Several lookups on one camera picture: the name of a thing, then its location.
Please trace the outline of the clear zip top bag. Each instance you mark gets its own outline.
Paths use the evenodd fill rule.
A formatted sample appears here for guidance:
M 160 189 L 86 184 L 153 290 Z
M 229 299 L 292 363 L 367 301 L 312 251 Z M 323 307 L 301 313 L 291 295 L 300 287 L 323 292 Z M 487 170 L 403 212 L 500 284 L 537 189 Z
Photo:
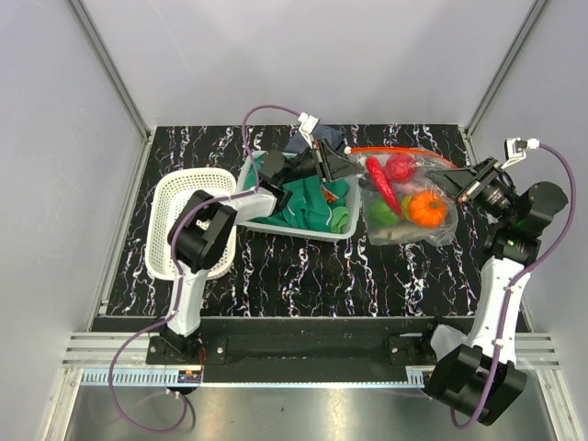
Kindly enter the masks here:
M 453 242 L 456 203 L 426 176 L 454 169 L 451 161 L 432 151 L 398 146 L 347 147 L 345 154 L 363 167 L 357 183 L 371 244 Z

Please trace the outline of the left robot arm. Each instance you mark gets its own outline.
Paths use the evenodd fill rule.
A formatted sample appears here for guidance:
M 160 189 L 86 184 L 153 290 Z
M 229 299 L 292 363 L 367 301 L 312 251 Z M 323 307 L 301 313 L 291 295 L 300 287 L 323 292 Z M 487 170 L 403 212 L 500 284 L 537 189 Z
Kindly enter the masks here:
M 334 150 L 325 139 L 313 141 L 301 153 L 269 151 L 251 161 L 259 179 L 256 187 L 240 193 L 211 195 L 199 188 L 166 229 L 174 265 L 171 304 L 160 336 L 166 353 L 177 363 L 191 362 L 198 354 L 198 329 L 205 285 L 218 264 L 235 226 L 283 211 L 291 200 L 285 185 L 316 177 L 332 183 L 355 177 L 363 167 Z

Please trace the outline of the red fake round fruit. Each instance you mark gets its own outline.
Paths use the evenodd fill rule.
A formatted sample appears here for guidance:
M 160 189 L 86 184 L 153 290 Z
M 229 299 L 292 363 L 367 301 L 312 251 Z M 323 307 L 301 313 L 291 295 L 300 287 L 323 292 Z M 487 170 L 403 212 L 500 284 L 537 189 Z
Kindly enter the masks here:
M 395 153 L 385 163 L 386 177 L 396 183 L 411 181 L 416 174 L 417 164 L 415 159 L 406 153 Z

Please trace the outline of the red fake chili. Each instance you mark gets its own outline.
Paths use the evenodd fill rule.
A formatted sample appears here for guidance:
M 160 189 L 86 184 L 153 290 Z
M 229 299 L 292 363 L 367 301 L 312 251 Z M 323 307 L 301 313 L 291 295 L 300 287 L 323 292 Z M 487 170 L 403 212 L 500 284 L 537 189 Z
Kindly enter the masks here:
M 401 204 L 393 190 L 391 183 L 386 177 L 383 166 L 375 156 L 370 156 L 366 160 L 366 168 L 371 175 L 377 190 L 383 196 L 390 208 L 403 220 L 404 214 Z

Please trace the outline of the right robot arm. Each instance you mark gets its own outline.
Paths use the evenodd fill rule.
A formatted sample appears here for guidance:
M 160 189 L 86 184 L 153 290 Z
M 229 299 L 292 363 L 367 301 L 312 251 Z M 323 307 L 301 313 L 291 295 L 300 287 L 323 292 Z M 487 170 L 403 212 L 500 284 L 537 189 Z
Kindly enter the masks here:
M 467 416 L 457 428 L 489 426 L 521 395 L 526 374 L 516 368 L 515 331 L 522 295 L 543 255 L 540 236 L 571 201 L 564 190 L 540 181 L 517 194 L 494 158 L 427 178 L 460 203 L 485 209 L 496 222 L 483 245 L 481 298 L 469 333 L 438 323 L 417 341 L 418 356 L 435 364 L 425 393 Z

